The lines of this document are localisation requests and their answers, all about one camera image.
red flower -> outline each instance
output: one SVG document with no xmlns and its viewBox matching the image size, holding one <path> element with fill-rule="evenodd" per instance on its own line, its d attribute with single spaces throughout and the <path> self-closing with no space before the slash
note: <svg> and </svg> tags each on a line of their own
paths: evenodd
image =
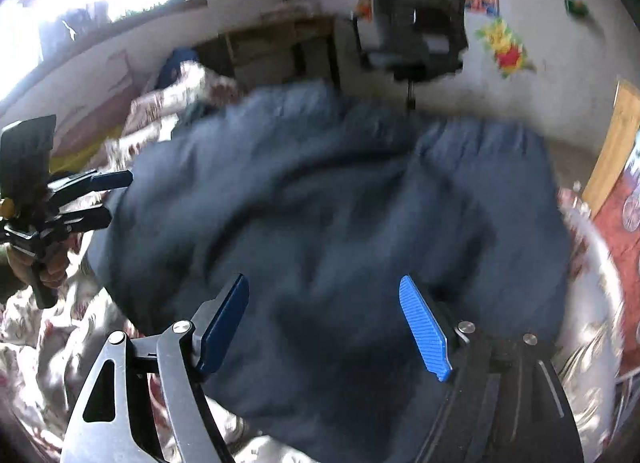
<svg viewBox="0 0 640 463">
<path fill-rule="evenodd" d="M 513 68 L 520 60 L 520 49 L 517 44 L 512 44 L 509 51 L 505 53 L 496 53 L 495 61 L 500 68 Z"/>
</svg>

human hand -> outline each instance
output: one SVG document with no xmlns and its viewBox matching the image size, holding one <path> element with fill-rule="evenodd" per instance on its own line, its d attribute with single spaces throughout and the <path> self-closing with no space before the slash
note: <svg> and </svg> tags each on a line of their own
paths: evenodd
<svg viewBox="0 0 640 463">
<path fill-rule="evenodd" d="M 60 250 L 49 260 L 43 270 L 40 271 L 40 280 L 45 286 L 58 288 L 66 281 L 66 268 L 69 266 L 67 252 L 75 242 L 74 237 L 70 237 L 60 246 Z M 9 266 L 14 271 L 15 276 L 24 284 L 31 284 L 31 265 L 35 259 L 26 253 L 20 252 L 9 245 L 6 249 Z"/>
</svg>

black handle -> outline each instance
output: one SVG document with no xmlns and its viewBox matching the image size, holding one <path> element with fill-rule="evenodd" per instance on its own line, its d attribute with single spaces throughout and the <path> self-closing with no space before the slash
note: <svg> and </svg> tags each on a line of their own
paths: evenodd
<svg viewBox="0 0 640 463">
<path fill-rule="evenodd" d="M 40 272 L 44 268 L 44 263 L 39 261 L 34 261 L 31 265 L 31 287 L 38 309 L 53 308 L 58 303 L 58 291 L 45 286 L 40 280 Z"/>
</svg>

dark gray cloth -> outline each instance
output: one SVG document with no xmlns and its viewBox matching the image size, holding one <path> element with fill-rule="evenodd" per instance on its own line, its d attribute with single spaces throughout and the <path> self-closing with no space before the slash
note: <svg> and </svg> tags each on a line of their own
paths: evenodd
<svg viewBox="0 0 640 463">
<path fill-rule="evenodd" d="M 569 240 L 541 138 L 420 128 L 323 85 L 255 92 L 136 160 L 90 261 L 145 334 L 236 272 L 250 303 L 209 396 L 322 463 L 406 463 L 445 385 L 398 302 L 417 273 L 456 318 L 551 340 Z"/>
</svg>

blue rubber tip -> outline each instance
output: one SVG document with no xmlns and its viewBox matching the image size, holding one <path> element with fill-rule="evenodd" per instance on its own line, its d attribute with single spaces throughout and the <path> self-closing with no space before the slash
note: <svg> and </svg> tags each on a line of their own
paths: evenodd
<svg viewBox="0 0 640 463">
<path fill-rule="evenodd" d="M 401 279 L 399 293 L 404 318 L 411 328 L 427 371 L 435 373 L 438 380 L 444 382 L 452 371 L 447 355 L 447 338 L 408 275 Z"/>
</svg>

